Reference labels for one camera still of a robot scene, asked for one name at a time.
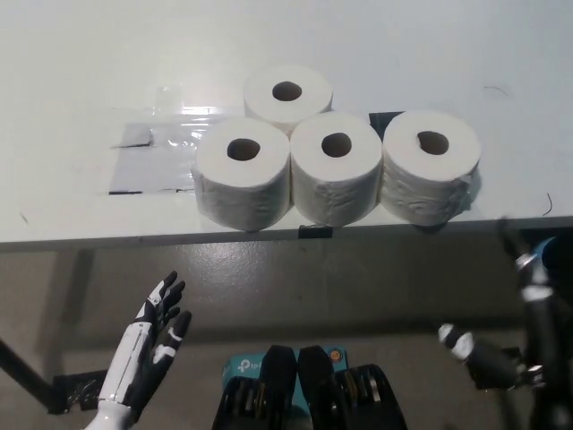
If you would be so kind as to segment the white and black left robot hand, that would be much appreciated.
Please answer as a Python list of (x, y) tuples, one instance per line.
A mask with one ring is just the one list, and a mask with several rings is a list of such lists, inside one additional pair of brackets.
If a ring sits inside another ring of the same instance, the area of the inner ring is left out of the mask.
[(185, 282), (171, 271), (150, 292), (121, 338), (98, 395), (89, 429), (133, 427), (175, 360), (192, 313), (178, 303)]

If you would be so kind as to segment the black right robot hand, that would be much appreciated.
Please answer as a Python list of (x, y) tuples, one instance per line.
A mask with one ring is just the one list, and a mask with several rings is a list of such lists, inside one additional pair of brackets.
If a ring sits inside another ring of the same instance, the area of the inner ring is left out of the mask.
[(450, 323), (442, 324), (438, 337), (440, 343), (466, 366), (478, 390), (545, 386), (543, 366), (528, 365), (519, 348), (496, 347)]

